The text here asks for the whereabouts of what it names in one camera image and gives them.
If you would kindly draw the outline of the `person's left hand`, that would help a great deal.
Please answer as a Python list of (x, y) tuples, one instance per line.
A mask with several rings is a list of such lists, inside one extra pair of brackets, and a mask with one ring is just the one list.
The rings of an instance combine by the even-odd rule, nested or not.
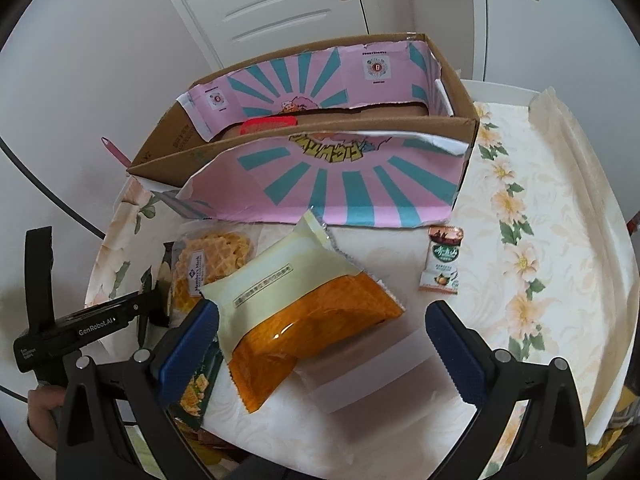
[(44, 385), (30, 390), (27, 396), (27, 420), (34, 436), (56, 450), (58, 448), (58, 423), (54, 411), (62, 408), (66, 390), (59, 386)]

